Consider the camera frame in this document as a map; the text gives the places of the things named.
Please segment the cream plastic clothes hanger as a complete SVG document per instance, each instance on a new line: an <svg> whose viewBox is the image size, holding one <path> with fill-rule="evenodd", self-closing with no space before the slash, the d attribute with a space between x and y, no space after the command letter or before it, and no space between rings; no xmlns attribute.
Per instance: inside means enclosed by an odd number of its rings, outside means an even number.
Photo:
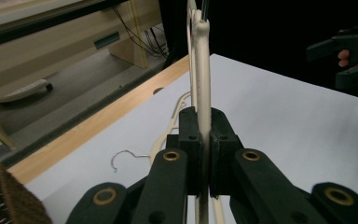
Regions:
<svg viewBox="0 0 358 224"><path fill-rule="evenodd" d="M196 0L187 0L186 33L189 57L191 104L197 114L201 146L200 193L196 199L196 224L225 224L221 201L210 195L210 146L212 130L211 74L209 33L207 19L208 0L202 0L201 9Z"/></svg>
<svg viewBox="0 0 358 224"><path fill-rule="evenodd" d="M162 147L167 143L167 138L169 134L172 134L174 130L179 129L179 112L185 108L187 99L191 97L191 92L185 92L182 94L179 99L176 102L175 108L172 112L172 115L170 117L168 126L166 130L161 134L157 140L154 142L153 146L151 147L151 150L147 154L135 154L133 151L130 150L121 150L118 153L116 153L111 161L110 165L113 168L114 172L117 172L117 166L115 165L115 159L121 155L121 154L130 154L133 158L148 158L150 162L153 162L156 158L157 154L162 150Z"/></svg>

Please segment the brown woven basket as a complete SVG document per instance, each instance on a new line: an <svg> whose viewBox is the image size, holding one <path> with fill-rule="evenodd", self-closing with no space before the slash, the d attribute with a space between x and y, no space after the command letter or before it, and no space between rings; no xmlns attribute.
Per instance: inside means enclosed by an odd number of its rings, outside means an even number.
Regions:
<svg viewBox="0 0 358 224"><path fill-rule="evenodd" d="M0 224L52 224L44 205L0 164Z"/></svg>

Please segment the black curtain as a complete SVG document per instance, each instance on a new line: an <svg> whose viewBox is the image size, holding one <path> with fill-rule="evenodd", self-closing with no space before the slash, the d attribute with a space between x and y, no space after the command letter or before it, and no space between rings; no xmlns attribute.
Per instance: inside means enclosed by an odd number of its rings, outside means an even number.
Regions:
<svg viewBox="0 0 358 224"><path fill-rule="evenodd" d="M195 0L208 3L210 52L328 89L342 63L309 62L307 47L358 26L358 0Z"/></svg>

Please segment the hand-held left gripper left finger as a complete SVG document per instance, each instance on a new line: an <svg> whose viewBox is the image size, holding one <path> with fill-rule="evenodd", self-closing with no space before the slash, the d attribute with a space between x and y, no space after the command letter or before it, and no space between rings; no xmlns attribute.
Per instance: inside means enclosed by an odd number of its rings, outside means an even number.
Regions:
<svg viewBox="0 0 358 224"><path fill-rule="evenodd" d="M187 155L187 193L200 194L200 136L198 116L195 107L187 107L179 112L179 133L167 136L167 148L183 150Z"/></svg>

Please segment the light wooden desk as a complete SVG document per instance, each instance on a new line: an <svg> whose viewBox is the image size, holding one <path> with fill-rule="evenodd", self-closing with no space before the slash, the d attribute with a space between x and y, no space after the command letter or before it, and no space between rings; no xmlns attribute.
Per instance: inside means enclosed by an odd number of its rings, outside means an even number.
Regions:
<svg viewBox="0 0 358 224"><path fill-rule="evenodd" d="M83 0L0 0L0 25ZM90 55L109 49L146 68L142 32L161 23L158 0L127 0L89 15L0 45L0 98L48 77ZM94 41L119 32L120 39L96 49ZM0 123L0 141L15 145Z"/></svg>

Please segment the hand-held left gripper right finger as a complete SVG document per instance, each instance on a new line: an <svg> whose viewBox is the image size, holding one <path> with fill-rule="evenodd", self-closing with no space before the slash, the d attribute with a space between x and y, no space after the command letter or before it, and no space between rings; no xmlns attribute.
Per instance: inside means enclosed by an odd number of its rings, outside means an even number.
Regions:
<svg viewBox="0 0 358 224"><path fill-rule="evenodd" d="M210 194L212 197L230 194L233 180L231 161L240 146L241 141L225 113L213 108L210 147Z"/></svg>

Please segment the black horizontal frame bar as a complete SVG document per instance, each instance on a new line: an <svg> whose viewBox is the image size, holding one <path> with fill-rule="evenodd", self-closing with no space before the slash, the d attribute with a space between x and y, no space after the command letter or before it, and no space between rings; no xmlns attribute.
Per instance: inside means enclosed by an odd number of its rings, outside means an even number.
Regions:
<svg viewBox="0 0 358 224"><path fill-rule="evenodd" d="M0 45L37 33L53 26L78 19L91 13L117 6L127 0L83 0L69 6L58 7L46 12L0 25Z"/></svg>

